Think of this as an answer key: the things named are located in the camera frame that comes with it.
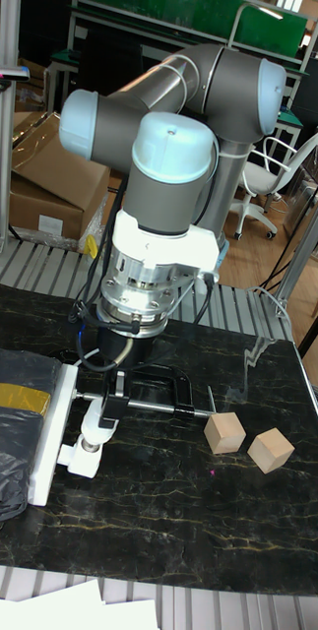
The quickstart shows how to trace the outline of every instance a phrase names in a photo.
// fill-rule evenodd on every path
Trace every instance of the light blue joint cap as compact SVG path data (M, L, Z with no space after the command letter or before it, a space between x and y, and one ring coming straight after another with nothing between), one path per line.
M286 86L283 66L262 59L258 76L258 115L264 136L273 133Z
M64 149L91 159L97 106L97 92L75 90L66 99L59 126L59 138Z
M148 177L183 184L210 167L214 135L197 120L166 112L146 114L133 145L133 161Z

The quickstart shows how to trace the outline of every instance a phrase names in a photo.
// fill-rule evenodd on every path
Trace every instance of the metal grating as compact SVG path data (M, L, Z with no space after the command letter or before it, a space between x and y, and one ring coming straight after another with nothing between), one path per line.
M92 577L0 566L0 599L21 601ZM160 630L318 630L318 598L183 589L98 578L106 603L154 599Z
M6 251L0 256L0 283L75 299L86 281L89 265L89 258L82 254L10 239ZM92 290L95 290L98 280L99 271ZM203 300L202 295L188 293L174 313L174 319L192 322ZM268 295L231 286L216 286L210 308L201 324L292 341L289 324L286 319L277 317L276 307Z

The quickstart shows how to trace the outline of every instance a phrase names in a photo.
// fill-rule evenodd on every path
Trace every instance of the white clamp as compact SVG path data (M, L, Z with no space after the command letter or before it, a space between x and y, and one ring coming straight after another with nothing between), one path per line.
M66 466L69 473L94 478L103 451L103 444L115 433L119 420L114 420L112 428L98 426L103 406L103 397L91 402L81 425L81 435L74 446L63 444L58 464Z

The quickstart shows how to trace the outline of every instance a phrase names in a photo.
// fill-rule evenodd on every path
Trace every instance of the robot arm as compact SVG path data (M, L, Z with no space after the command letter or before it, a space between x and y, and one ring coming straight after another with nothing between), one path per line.
M285 82L285 69L266 59L220 45L193 46L108 97L72 93L62 111L60 140L69 151L128 173L146 113L179 112L185 105L204 114L219 139L221 155L211 201L199 225L220 240L251 147L275 128Z
M76 445L62 447L59 463L70 472L95 475L102 445L128 405L119 362L130 369L148 358L177 288L201 278L208 289L218 279L217 239L252 144L274 130L285 79L285 70L265 59L204 44L168 57L109 97L77 91L67 99L63 146L129 172L96 306L98 345L110 361L102 371L114 370L115 392L109 404L108 389L96 397ZM185 105L208 124L174 113ZM210 179L210 204L193 225Z

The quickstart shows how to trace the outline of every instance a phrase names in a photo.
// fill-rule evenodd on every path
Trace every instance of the yellow tape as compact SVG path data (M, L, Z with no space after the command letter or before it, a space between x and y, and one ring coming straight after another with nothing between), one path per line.
M35 411L45 416L50 394L22 385L0 383L0 407L14 410Z

